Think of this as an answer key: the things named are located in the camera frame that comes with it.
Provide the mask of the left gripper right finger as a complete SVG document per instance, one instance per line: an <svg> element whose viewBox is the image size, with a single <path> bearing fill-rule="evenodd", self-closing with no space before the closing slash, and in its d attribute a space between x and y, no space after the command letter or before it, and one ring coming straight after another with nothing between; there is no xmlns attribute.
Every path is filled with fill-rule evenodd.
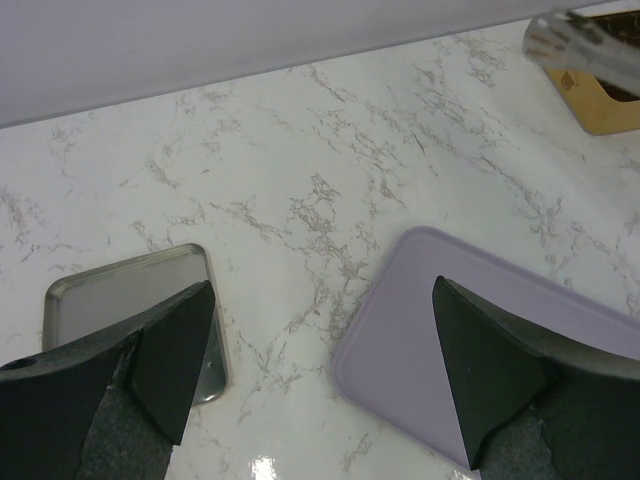
<svg viewBox="0 0 640 480"><path fill-rule="evenodd" d="M482 478L638 478L638 361L444 277L432 301L466 458Z"/></svg>

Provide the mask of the metal tongs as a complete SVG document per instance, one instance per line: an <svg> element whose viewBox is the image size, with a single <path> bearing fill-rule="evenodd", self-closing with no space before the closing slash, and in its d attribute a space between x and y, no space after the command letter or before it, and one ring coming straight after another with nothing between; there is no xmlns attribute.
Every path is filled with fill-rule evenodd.
<svg viewBox="0 0 640 480"><path fill-rule="evenodd" d="M639 49L572 10L554 8L534 16L525 30L522 51L541 67L585 72L639 94Z"/></svg>

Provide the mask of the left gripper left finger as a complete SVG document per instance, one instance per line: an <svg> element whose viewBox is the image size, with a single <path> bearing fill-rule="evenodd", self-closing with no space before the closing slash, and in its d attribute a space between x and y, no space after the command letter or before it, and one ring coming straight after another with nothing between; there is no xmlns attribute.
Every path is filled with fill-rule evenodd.
<svg viewBox="0 0 640 480"><path fill-rule="evenodd" d="M162 479L215 311L208 281L1 368L4 479Z"/></svg>

